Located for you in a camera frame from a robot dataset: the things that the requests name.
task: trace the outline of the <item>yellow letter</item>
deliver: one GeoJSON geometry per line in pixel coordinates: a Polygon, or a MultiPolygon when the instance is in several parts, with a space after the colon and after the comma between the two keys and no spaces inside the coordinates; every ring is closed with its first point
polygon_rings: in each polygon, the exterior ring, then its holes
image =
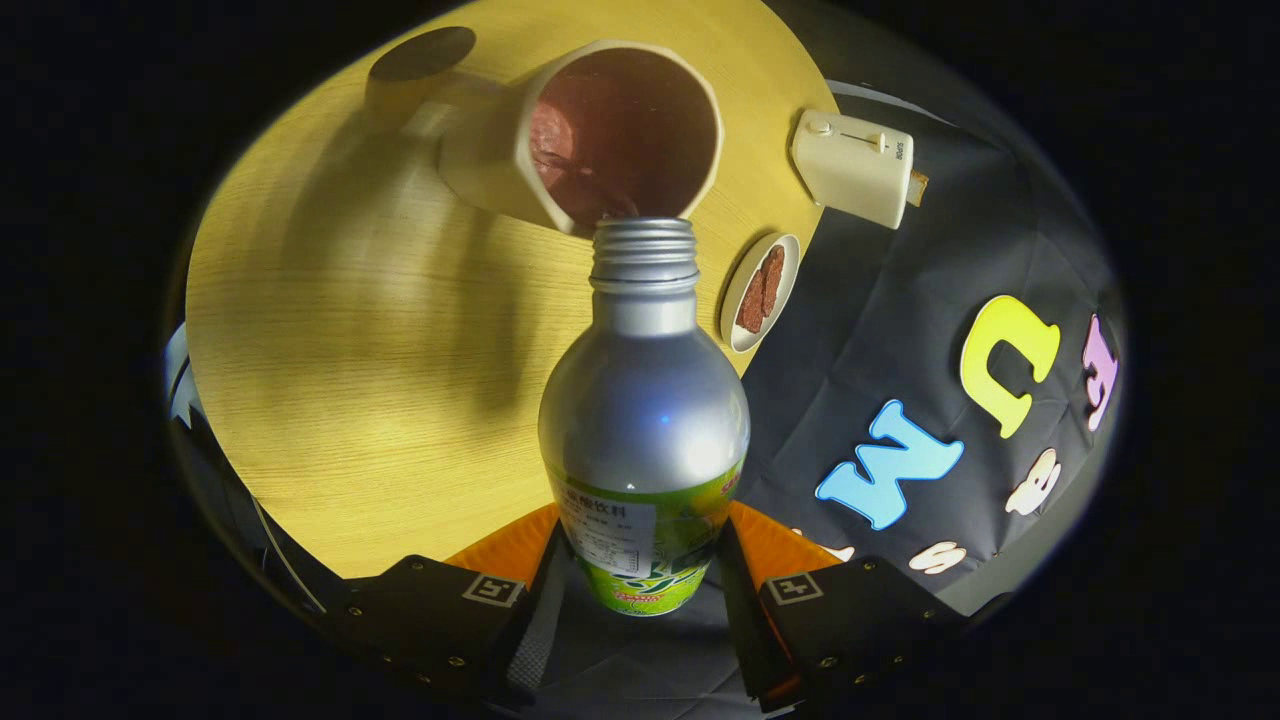
{"type": "Polygon", "coordinates": [[[1027,419],[1032,396],[1014,397],[987,372],[987,357],[1000,341],[1021,352],[1032,364],[1032,379],[1042,383],[1053,366],[1061,333],[1057,325],[1046,325],[1030,307],[1010,295],[992,297],[978,311],[960,351],[960,384],[974,402],[1000,421],[1000,437],[1007,438],[1027,419]]]}

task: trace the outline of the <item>green label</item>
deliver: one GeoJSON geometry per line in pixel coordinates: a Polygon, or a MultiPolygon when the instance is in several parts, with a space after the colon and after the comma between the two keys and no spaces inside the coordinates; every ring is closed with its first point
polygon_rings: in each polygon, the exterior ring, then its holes
{"type": "Polygon", "coordinates": [[[547,466],[561,523],[596,598],[623,615],[662,615],[690,597],[716,553],[716,538],[742,471],[664,493],[595,488],[547,466]]]}

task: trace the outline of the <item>round table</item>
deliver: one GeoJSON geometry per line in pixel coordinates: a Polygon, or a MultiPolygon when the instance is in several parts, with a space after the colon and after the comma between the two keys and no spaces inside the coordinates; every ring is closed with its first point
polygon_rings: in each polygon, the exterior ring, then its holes
{"type": "MultiPolygon", "coordinates": [[[[448,26],[477,36],[457,69],[490,81],[604,37],[671,47],[707,78],[726,136],[691,220],[699,324],[712,337],[737,258],[774,231],[794,233],[803,252],[822,214],[787,143],[801,110],[836,104],[756,0],[481,0],[298,100],[209,202],[187,336],[210,427],[239,478],[343,578],[408,553],[448,557],[552,501],[538,405],[591,318],[589,242],[463,205],[438,177],[452,108],[428,101],[394,133],[364,117],[372,63],[448,26]]],[[[751,361],[722,350],[740,374],[751,361]]]]}

